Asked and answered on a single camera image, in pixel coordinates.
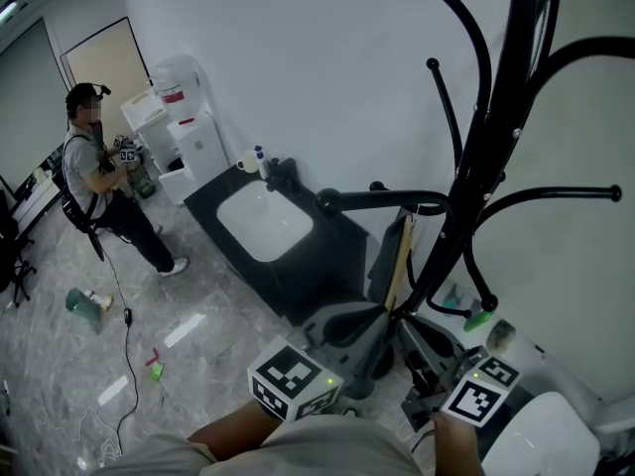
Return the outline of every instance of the doorframe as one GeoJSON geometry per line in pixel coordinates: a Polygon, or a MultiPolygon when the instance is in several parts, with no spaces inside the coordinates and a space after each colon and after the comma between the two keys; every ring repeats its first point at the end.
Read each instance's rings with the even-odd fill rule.
{"type": "Polygon", "coordinates": [[[137,43],[137,38],[135,37],[135,33],[132,30],[132,25],[130,24],[130,20],[128,19],[128,16],[124,16],[123,18],[115,21],[114,23],[111,23],[110,25],[107,25],[107,26],[103,27],[101,30],[98,30],[94,34],[86,37],[83,41],[81,41],[80,43],[77,43],[72,48],[70,48],[68,51],[66,51],[65,53],[62,53],[60,55],[60,63],[62,64],[63,69],[64,69],[64,71],[66,73],[66,76],[68,77],[68,82],[70,83],[70,86],[75,86],[77,83],[75,82],[75,78],[72,75],[72,71],[70,70],[70,65],[68,64],[68,59],[66,58],[66,55],[68,55],[70,52],[72,52],[73,50],[77,49],[79,46],[81,46],[82,44],[86,43],[87,41],[90,41],[93,37],[96,37],[99,34],[101,34],[102,32],[105,32],[106,30],[108,30],[109,28],[114,27],[115,25],[118,25],[122,21],[125,21],[126,23],[128,23],[128,28],[130,29],[130,35],[132,35],[132,40],[135,43],[135,48],[137,49],[137,54],[139,54],[139,58],[141,59],[141,65],[143,66],[143,69],[146,71],[146,77],[148,78],[148,81],[152,85],[152,79],[150,79],[150,73],[148,72],[148,68],[146,67],[146,61],[143,59],[143,55],[141,55],[141,50],[139,49],[139,44],[137,43]]]}

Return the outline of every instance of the gray tile floor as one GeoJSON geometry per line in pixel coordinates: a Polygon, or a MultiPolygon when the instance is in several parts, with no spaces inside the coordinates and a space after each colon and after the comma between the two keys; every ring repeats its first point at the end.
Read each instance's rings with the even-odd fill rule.
{"type": "MultiPolygon", "coordinates": [[[[134,312],[129,348],[140,403],[121,428],[124,452],[151,433],[187,436],[248,401],[247,366],[276,334],[291,329],[229,270],[186,208],[171,205],[160,190],[142,206],[152,221],[163,224],[168,247],[190,257],[191,264],[183,274],[162,279],[132,246],[109,233],[100,237],[134,312]],[[195,314],[204,315],[200,324],[167,348],[166,336],[195,314]],[[153,347],[165,365],[159,382],[144,366],[153,347]]],[[[0,294],[0,382],[6,379],[12,398],[11,415],[0,414],[0,425],[20,451],[16,474],[86,474],[97,467],[104,441],[114,440],[94,412],[78,440],[87,409],[116,426],[134,404],[123,353],[123,306],[107,262],[98,260],[59,204],[31,237],[36,243],[25,257],[38,269],[27,281],[31,301],[5,308],[13,287],[0,294]],[[98,333],[64,308],[73,287],[115,297],[98,333]],[[122,376],[128,385],[101,407],[99,395],[122,376]]],[[[408,371],[397,364],[369,399],[351,404],[412,445],[418,435],[400,410],[410,386],[408,371]]],[[[424,473],[434,472],[432,441],[424,441],[415,456],[424,473]]]]}

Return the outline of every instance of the man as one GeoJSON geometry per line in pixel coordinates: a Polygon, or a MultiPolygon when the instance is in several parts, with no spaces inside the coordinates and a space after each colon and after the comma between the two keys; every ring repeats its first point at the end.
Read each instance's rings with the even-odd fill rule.
{"type": "Polygon", "coordinates": [[[139,166],[115,168],[109,159],[117,150],[106,150],[101,135],[101,96],[90,83],[76,85],[66,97],[70,126],[63,148],[63,173],[68,191],[97,227],[123,236],[163,277],[182,272],[188,259],[173,259],[151,222],[137,203],[117,189],[117,184],[139,166]]]}
{"type": "MultiPolygon", "coordinates": [[[[437,476],[484,476],[474,427],[436,415],[437,476]]],[[[150,436],[93,476],[420,476],[397,438],[350,416],[274,419],[251,402],[193,433],[150,436]]]]}

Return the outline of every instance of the black coat rack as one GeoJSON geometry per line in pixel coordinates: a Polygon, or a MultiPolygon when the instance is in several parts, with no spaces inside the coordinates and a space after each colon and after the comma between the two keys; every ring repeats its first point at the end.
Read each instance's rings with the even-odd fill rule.
{"type": "Polygon", "coordinates": [[[428,261],[413,284],[413,292],[396,316],[417,311],[423,301],[434,310],[470,317],[469,310],[446,309],[433,296],[461,255],[481,296],[485,311],[498,299],[479,272],[472,252],[472,237],[492,215],[520,202],[546,198],[603,198],[619,201],[618,185],[610,187],[551,186],[512,193],[488,205],[492,193],[505,180],[505,167],[522,137],[534,99],[556,73],[574,61],[595,56],[635,59],[635,39],[593,37],[569,44],[550,55],[560,0],[511,0],[507,30],[492,87],[489,52],[476,21],[460,0],[443,0],[460,20],[472,42],[479,72],[479,87],[469,132],[463,148],[439,62],[429,59],[444,106],[453,144],[455,178],[448,195],[427,190],[388,190],[380,181],[369,192],[341,193],[327,188],[317,194],[324,213],[402,206],[420,215],[445,214],[444,226],[428,261]],[[534,52],[535,32],[540,27],[534,52]]]}

